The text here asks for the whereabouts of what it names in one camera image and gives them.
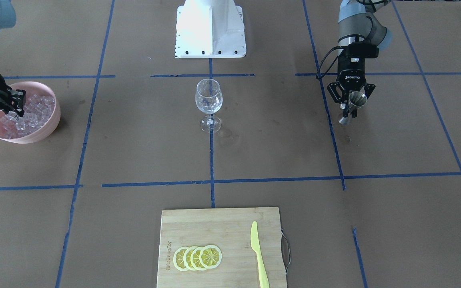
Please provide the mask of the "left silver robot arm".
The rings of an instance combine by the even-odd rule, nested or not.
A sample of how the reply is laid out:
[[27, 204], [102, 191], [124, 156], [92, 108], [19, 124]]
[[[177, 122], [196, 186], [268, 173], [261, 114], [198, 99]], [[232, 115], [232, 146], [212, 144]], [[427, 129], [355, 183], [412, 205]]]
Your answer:
[[375, 59], [392, 41], [391, 31], [375, 17], [389, 0], [343, 0], [339, 11], [339, 41], [335, 48], [337, 78], [327, 89], [343, 111], [339, 123], [349, 124], [376, 88], [365, 77], [365, 62]]

